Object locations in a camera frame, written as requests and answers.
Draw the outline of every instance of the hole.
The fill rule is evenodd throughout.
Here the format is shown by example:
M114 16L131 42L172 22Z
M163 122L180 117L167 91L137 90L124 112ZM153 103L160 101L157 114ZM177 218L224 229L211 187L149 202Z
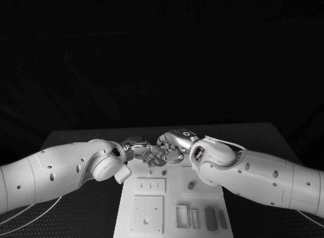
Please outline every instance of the hole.
M273 173L273 176L277 178L278 177L278 171L275 170Z
M51 181L55 180L55 173L51 173Z

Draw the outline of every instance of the cable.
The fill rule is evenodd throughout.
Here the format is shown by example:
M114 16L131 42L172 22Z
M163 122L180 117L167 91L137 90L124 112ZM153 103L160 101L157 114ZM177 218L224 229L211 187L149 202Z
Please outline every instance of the cable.
M297 212L301 213L301 215L309 218L316 224L319 224L322 227L324 227L317 221L314 221L301 211L297 210Z
M16 216L19 216L35 204L32 204L22 212L19 212L13 217L10 217L7 220L0 222L0 225L3 225L6 222L9 222Z
M3 236L3 235L6 235L6 234L9 234L9 233L17 231L17 230L22 229L23 227L26 227L29 224L32 224L32 223L51 211L51 209L53 208L53 206L56 205L56 203L59 202L59 200L55 202L55 204L51 206L51 208L45 211L45 213L43 213L35 220L32 220L29 223L26 223L22 227L19 227L17 229L12 230L10 232L6 232L6 233L0 234L0 236Z

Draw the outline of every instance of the table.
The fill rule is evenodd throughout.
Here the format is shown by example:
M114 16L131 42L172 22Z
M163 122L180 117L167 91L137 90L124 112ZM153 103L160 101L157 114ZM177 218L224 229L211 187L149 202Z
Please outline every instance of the table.
M275 126L268 122L55 131L51 133L42 149L72 142L87 142L92 139L121 142L130 136L143 136L149 142L156 144L159 136L173 128L193 131L199 138L208 135L234 142L248 150L278 156L301 165L286 139ZM35 223L2 237L111 238L114 236L121 190L123 185L117 183L114 178L102 182L88 181L79 190L62 197L53 209ZM296 210L261 205L232 194L225 188L224 193L235 238L324 238L324 228L303 217ZM36 204L0 227L0 233L30 222L55 201ZM20 210L23 208L0 215L0 221ZM323 218L306 214L324 225Z

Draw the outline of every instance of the dark backdrop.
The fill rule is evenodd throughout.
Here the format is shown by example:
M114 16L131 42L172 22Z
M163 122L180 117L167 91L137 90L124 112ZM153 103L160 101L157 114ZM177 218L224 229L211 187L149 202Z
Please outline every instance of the dark backdrop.
M0 1L0 165L53 130L260 121L324 169L324 1Z

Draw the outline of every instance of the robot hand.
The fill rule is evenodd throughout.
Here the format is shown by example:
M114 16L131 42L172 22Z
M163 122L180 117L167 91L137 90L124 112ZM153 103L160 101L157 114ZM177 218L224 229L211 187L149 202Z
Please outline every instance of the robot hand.
M164 145L164 160L170 164L179 164L183 161L198 140L196 134L186 129L173 129L160 136L157 146Z
M127 151L127 161L134 158L143 160L149 167L162 167L166 165L164 155L166 150L147 142L141 137L134 136L127 138L121 145Z

